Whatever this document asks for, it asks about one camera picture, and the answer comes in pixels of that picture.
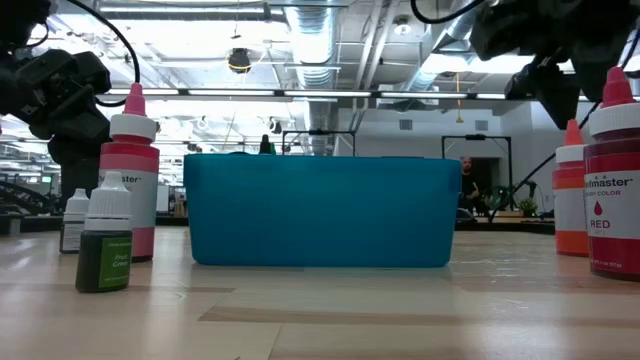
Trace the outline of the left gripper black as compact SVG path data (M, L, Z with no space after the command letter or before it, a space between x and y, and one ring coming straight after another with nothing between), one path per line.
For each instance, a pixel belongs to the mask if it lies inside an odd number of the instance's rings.
M107 118L95 108L54 111L77 102L88 92L104 94L110 89L110 72L93 52L47 50L9 66L9 113L29 124L29 130L39 139L63 136L80 142L49 142L48 151L55 163L62 167L81 163L98 166L100 143L110 139Z

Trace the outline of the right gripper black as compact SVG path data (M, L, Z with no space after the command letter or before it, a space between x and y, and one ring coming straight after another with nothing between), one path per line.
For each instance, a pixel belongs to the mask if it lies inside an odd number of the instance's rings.
M483 61L513 50L539 56L560 51L571 59L577 78L535 58L504 90L507 100L537 100L565 130L581 90L590 101L601 99L608 60L618 59L638 17L639 4L631 0L501 1L477 13L470 43Z

